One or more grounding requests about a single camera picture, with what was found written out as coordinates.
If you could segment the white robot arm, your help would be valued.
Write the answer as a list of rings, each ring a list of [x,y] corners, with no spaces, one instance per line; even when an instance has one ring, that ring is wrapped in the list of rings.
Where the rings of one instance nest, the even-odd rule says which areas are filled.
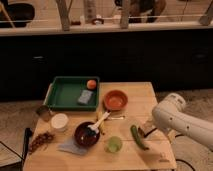
[[[177,93],[168,94],[157,103],[151,117],[142,125],[147,134],[157,128],[165,135],[175,130],[213,151],[213,122],[209,122],[183,112],[185,99]]]

